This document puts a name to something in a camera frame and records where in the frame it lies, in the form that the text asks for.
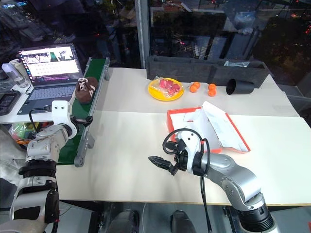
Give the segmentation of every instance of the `water bottle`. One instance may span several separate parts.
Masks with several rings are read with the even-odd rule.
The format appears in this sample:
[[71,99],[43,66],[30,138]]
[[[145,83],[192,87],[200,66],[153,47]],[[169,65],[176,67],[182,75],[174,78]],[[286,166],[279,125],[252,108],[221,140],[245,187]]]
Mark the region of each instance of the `water bottle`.
[[12,64],[3,63],[2,69],[20,88],[25,88],[29,85],[29,81],[27,81]]

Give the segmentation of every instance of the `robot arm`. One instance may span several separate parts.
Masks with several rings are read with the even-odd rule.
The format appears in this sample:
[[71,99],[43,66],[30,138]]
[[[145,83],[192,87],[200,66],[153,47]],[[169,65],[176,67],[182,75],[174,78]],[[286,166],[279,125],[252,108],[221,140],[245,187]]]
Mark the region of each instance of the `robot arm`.
[[37,133],[28,144],[26,166],[19,170],[23,178],[10,209],[11,221],[1,225],[0,232],[42,233],[47,224],[58,222],[56,164],[59,152],[77,134],[77,123],[86,124],[84,120],[70,117],[70,113],[67,101],[53,101],[54,125]]
[[236,209],[246,233],[278,233],[278,227],[266,206],[255,174],[237,165],[228,155],[203,153],[199,149],[201,146],[202,142],[193,132],[180,131],[176,134],[176,142],[164,142],[164,147],[173,150],[175,154],[174,166],[156,156],[149,157],[149,160],[172,175],[178,169],[186,170],[191,174],[204,176],[221,187],[232,207]]

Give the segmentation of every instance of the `black cup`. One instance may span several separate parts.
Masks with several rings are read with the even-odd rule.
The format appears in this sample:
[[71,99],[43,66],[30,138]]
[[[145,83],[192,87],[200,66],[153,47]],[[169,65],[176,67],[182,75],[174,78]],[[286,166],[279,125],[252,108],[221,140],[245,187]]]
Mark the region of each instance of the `black cup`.
[[228,95],[249,94],[253,92],[254,88],[254,84],[251,82],[230,79],[225,90]]

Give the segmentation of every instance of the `table surface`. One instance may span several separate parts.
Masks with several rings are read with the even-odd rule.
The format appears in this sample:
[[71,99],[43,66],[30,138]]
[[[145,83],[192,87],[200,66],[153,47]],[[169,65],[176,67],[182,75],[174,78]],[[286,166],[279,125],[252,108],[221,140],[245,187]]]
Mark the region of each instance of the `table surface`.
[[[172,161],[161,148],[168,133],[166,111],[206,100],[232,114],[251,151],[223,153],[257,175],[268,205],[311,204],[311,186],[305,182],[311,175],[311,130],[271,77],[249,95],[228,96],[217,87],[212,98],[202,83],[198,93],[185,88],[179,100],[160,102],[147,93],[146,70],[111,68],[109,73],[90,127],[95,146],[87,151],[85,165],[57,167],[61,199],[202,203],[198,177],[182,171],[172,176],[148,156]],[[205,183],[209,204],[229,204],[220,187]]]

